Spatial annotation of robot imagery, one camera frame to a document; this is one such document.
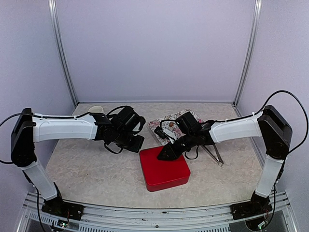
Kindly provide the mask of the red chocolate tin box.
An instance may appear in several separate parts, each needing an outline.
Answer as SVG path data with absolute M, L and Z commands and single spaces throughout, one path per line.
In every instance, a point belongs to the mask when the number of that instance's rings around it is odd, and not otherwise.
M 187 174 L 146 174 L 145 185 L 149 192 L 160 191 L 184 185 L 189 181 L 190 173 Z

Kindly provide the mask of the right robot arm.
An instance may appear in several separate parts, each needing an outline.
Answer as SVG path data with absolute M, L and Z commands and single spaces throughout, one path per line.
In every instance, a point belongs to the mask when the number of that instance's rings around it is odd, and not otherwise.
M 159 160 L 175 161 L 180 156 L 185 156 L 193 147 L 216 146 L 222 142 L 245 138 L 263 139 L 266 158 L 256 188 L 246 202 L 232 205 L 236 211 L 246 207 L 253 215 L 271 207 L 269 196 L 275 190 L 276 183 L 284 171 L 288 155 L 304 143 L 302 140 L 294 148 L 290 148 L 292 127 L 274 106 L 266 102 L 257 112 L 247 116 L 198 122 L 187 112 L 175 119 L 174 123 L 183 133 L 183 136 L 177 139 L 164 132 L 161 126 L 155 129 L 155 133 L 162 139 L 170 139 L 158 154 Z

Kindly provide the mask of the red tin lid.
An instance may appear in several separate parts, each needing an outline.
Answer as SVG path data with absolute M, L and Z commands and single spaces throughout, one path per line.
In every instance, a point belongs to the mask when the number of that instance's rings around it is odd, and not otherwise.
M 146 174 L 187 174 L 191 173 L 183 156 L 174 161 L 161 161 L 157 159 L 163 146 L 153 147 L 140 151 L 140 164 L 143 176 Z

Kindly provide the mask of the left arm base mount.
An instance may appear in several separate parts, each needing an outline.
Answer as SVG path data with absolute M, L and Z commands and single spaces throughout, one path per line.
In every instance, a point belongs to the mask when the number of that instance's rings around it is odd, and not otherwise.
M 62 218 L 80 221 L 84 211 L 84 206 L 68 202 L 44 203 L 42 211 Z

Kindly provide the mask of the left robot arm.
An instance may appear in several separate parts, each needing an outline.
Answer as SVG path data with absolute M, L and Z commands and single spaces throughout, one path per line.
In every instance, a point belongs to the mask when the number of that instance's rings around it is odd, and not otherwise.
M 102 141 L 111 153 L 114 151 L 108 147 L 109 144 L 115 144 L 120 152 L 138 153 L 144 142 L 144 137 L 139 133 L 146 120 L 126 105 L 116 107 L 107 114 L 86 112 L 77 116 L 35 114 L 32 109 L 25 108 L 21 113 L 7 117 L 1 124 L 14 117 L 18 120 L 11 133 L 11 160 L 2 160 L 1 163 L 19 167 L 57 215 L 64 214 L 68 205 L 38 160 L 36 143 L 85 139 Z

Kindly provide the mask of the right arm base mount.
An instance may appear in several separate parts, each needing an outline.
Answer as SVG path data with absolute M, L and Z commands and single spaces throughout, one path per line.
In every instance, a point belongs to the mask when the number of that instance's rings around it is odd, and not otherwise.
M 272 211 L 272 205 L 270 203 L 266 203 L 264 205 L 257 202 L 243 202 L 237 203 L 230 206 L 231 214 L 233 220 L 249 218 L 256 215 L 261 215 L 266 212 Z

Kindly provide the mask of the steel serving tongs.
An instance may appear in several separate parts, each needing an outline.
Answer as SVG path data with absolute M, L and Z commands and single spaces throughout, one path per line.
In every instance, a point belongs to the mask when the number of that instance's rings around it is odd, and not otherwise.
M 224 165 L 224 161 L 221 158 L 221 155 L 218 151 L 218 148 L 216 145 L 212 145 L 213 150 L 215 153 L 212 153 L 209 149 L 210 145 L 202 145 L 202 148 L 212 157 L 212 159 L 220 166 L 222 167 Z

